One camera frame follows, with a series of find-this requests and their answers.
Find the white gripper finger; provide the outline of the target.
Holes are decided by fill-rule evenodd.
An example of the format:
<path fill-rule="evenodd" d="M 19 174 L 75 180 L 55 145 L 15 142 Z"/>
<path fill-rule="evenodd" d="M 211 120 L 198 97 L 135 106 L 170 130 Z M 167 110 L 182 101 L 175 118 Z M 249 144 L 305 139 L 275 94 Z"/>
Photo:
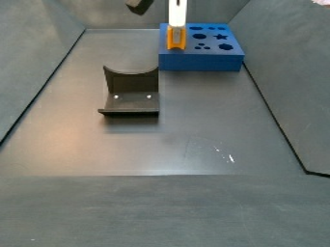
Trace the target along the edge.
<path fill-rule="evenodd" d="M 186 25 L 187 0 L 168 0 L 168 25 L 182 27 Z"/>

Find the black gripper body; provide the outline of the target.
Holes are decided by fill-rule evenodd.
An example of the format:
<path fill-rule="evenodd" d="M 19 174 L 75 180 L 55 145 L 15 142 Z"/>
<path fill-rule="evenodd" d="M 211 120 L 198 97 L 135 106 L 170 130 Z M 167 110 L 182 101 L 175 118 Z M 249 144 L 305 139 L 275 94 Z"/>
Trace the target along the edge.
<path fill-rule="evenodd" d="M 147 10 L 150 9 L 154 0 L 127 0 L 126 5 L 128 9 L 139 15 L 144 15 Z"/>

